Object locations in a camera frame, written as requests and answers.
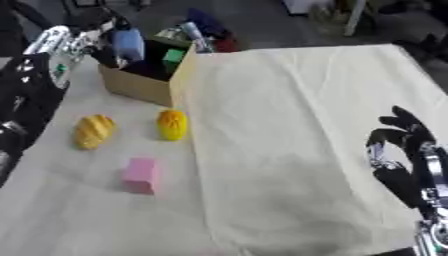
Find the pink cube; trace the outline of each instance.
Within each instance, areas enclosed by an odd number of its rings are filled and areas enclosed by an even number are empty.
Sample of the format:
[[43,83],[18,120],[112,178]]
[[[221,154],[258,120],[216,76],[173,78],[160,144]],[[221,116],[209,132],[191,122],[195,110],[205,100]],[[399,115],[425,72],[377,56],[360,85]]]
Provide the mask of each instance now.
[[132,192],[153,195],[158,171],[156,160],[132,158],[128,168],[124,171],[123,180]]

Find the cardboard box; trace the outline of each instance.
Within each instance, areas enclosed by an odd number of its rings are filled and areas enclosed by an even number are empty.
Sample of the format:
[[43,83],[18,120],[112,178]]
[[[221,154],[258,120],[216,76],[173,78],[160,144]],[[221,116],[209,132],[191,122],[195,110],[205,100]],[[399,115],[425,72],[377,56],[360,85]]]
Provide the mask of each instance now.
[[[112,93],[166,107],[181,105],[185,85],[194,71],[194,45],[170,44],[166,39],[146,40],[145,60],[128,67],[110,69],[99,65],[106,89]],[[163,66],[163,57],[169,49],[188,51],[174,74]]]

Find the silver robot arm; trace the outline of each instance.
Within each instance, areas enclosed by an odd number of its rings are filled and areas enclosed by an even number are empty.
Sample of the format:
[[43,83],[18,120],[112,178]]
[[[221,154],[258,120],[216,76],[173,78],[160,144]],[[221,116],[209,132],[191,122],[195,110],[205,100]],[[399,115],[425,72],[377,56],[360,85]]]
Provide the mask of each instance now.
[[52,120],[72,72],[86,55],[110,67],[133,61],[112,45],[114,33],[131,29],[123,17],[101,7],[79,21],[79,26],[44,31],[1,70],[0,187]]
[[[425,125],[408,111],[395,106],[394,116],[380,122],[394,126],[374,130],[367,142],[374,176],[422,220],[416,225],[414,252],[419,256],[448,255],[448,154],[437,145]],[[401,148],[412,171],[386,158],[385,143]]]

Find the gray floor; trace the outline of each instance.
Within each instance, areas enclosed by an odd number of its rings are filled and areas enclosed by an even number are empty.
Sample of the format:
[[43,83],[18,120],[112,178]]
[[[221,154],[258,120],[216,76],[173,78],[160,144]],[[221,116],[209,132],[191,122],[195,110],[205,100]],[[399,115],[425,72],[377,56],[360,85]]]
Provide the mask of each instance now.
[[[31,3],[55,23],[61,23],[60,0],[22,0]],[[325,27],[305,17],[290,17],[282,0],[152,0],[151,6],[136,12],[123,4],[114,8],[127,16],[144,34],[171,27],[196,7],[218,18],[239,40],[242,49],[310,47],[388,43],[396,39],[421,39],[428,32],[443,34],[444,27],[421,12],[379,16],[377,33],[346,38],[328,33]],[[31,35],[38,32],[27,26]],[[431,62],[425,69],[448,92],[448,64]]]

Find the yellow ball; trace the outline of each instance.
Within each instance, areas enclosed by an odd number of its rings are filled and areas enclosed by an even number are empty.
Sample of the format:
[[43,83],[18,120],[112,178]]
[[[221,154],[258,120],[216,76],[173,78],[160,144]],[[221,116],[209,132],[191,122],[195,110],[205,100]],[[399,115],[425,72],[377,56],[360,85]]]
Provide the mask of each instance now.
[[160,135],[166,140],[180,140],[187,133],[188,119],[181,111],[165,110],[157,119]]
[[115,123],[107,116],[94,115],[82,118],[75,128],[75,144],[80,149],[95,149],[115,131]]

